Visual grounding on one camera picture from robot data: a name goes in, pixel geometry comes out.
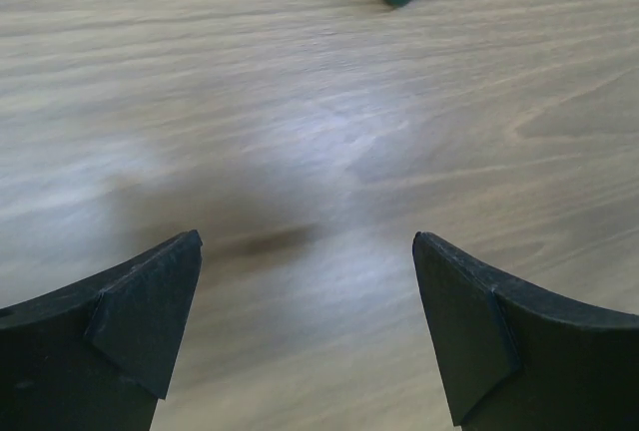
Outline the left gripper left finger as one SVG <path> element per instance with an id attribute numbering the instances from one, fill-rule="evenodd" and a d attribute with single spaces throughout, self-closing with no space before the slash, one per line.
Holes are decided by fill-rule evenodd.
<path id="1" fill-rule="evenodd" d="M 202 266 L 189 230 L 1 311 L 4 430 L 148 430 Z"/>

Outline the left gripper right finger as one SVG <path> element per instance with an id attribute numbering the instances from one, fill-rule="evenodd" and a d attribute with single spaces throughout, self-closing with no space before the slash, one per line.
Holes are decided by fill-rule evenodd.
<path id="1" fill-rule="evenodd" d="M 637 428 L 636 315 L 546 290 L 430 232 L 412 254 L 456 427 Z"/>

